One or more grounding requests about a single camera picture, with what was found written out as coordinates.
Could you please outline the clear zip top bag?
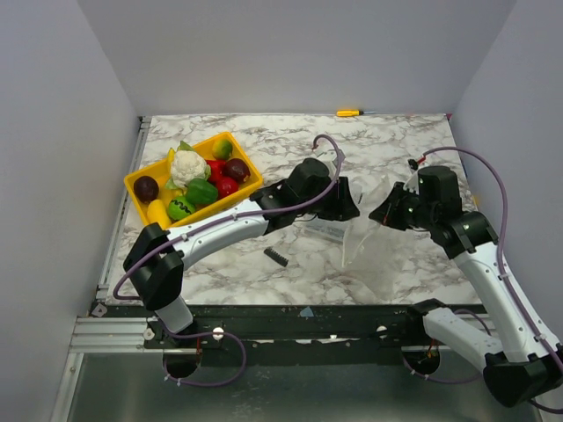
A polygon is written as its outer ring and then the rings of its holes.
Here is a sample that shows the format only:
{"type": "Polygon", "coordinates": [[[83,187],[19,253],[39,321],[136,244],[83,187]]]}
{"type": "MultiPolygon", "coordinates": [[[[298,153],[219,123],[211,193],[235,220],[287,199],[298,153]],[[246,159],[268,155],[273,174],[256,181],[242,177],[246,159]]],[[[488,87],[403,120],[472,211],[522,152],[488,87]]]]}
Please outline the clear zip top bag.
{"type": "Polygon", "coordinates": [[[389,237],[383,233],[380,223],[369,219],[369,214],[383,203],[390,190],[387,176],[380,177],[373,188],[360,186],[359,179],[352,181],[352,199],[360,215],[347,224],[341,259],[344,274],[356,278],[384,300],[391,298],[394,274],[388,261],[389,237]]]}

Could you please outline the red bell pepper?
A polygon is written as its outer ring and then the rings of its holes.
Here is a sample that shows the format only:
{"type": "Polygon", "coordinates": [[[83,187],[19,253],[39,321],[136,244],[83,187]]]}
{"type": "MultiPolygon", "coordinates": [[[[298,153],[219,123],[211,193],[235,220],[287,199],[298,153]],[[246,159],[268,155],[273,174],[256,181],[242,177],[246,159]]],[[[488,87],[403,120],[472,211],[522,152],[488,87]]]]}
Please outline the red bell pepper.
{"type": "Polygon", "coordinates": [[[223,168],[226,162],[223,160],[207,160],[208,178],[207,181],[215,184],[223,176],[223,168]]]}

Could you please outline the green bell pepper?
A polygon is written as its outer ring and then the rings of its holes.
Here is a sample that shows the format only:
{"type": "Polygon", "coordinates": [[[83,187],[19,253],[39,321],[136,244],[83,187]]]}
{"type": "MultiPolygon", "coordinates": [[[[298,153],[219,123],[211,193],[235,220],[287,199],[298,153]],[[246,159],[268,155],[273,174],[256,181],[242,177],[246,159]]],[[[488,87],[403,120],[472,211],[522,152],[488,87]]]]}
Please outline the green bell pepper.
{"type": "Polygon", "coordinates": [[[207,206],[218,200],[217,188],[203,178],[194,178],[187,186],[186,200],[196,206],[207,206]]]}

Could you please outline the white cauliflower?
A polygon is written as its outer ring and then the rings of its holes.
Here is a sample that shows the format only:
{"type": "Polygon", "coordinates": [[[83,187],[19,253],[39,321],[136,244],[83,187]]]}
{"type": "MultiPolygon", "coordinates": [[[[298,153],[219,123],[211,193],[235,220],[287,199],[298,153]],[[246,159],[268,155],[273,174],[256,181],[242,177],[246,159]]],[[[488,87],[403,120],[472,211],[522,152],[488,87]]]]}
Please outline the white cauliflower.
{"type": "Polygon", "coordinates": [[[165,188],[169,190],[186,190],[194,178],[208,178],[208,165],[206,160],[195,149],[181,141],[175,149],[175,157],[171,165],[167,164],[169,178],[165,188]]]}

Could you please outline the yellow banana bunch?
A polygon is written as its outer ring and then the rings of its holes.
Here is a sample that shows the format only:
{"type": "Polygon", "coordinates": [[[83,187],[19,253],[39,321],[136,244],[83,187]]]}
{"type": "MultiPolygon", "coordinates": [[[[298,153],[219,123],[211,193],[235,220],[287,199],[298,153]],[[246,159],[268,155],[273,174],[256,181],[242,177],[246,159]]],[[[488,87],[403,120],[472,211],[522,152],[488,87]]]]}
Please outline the yellow banana bunch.
{"type": "Polygon", "coordinates": [[[168,165],[171,165],[173,162],[173,159],[175,157],[175,153],[176,151],[174,149],[169,149],[167,157],[166,157],[166,161],[168,165]]]}

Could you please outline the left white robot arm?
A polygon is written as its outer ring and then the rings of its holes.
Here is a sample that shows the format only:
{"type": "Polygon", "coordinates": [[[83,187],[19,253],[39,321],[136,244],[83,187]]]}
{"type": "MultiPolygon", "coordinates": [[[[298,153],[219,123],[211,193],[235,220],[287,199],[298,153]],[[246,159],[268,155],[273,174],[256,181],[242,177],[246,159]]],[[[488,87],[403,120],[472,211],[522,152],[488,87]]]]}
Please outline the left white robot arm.
{"type": "Polygon", "coordinates": [[[195,334],[194,317],[181,296],[185,270],[228,246],[284,229],[301,215],[345,222],[359,214],[347,178],[306,158],[287,178],[217,215],[176,229],[145,227],[123,268],[138,300],[165,326],[165,337],[184,347],[195,334]]]}

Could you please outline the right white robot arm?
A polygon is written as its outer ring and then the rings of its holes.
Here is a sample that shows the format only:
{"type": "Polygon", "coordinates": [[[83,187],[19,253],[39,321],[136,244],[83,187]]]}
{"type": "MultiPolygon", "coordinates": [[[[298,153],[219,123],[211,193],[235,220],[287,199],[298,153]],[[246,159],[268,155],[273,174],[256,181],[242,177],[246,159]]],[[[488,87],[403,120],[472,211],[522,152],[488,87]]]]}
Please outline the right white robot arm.
{"type": "Polygon", "coordinates": [[[479,211],[466,211],[457,174],[446,166],[417,170],[394,184],[370,219],[390,229],[424,229],[462,271],[496,330],[490,336],[437,300],[419,304],[405,322],[406,337],[417,345],[435,339],[470,362],[489,392],[513,407],[562,384],[561,341],[541,323],[509,267],[497,259],[499,236],[479,211]]]}

